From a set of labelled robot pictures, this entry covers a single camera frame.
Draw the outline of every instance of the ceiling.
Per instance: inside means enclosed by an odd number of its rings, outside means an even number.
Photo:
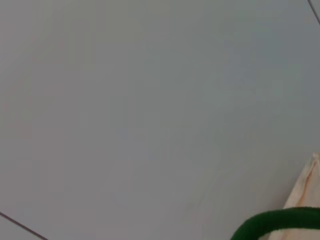
[[[319,43],[307,0],[1,1],[0,211],[50,240],[229,239],[320,148]]]

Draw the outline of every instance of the beige fabric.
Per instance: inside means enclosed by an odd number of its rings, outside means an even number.
[[[284,208],[302,206],[320,207],[320,153],[314,153],[305,165]],[[273,232],[269,240],[320,240],[320,231],[280,230]]]

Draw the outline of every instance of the green strap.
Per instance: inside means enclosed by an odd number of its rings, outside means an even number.
[[[258,240],[265,234],[281,229],[320,230],[320,208],[292,207],[260,213],[245,221],[231,240]]]

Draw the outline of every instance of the green handle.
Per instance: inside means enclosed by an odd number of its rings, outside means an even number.
[[[282,229],[320,230],[320,208],[292,207],[260,213],[245,221],[231,240],[258,240],[265,234]]]

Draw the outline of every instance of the white wall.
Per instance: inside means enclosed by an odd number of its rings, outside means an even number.
[[[4,0],[0,211],[50,240],[227,240],[320,149],[307,0]]]

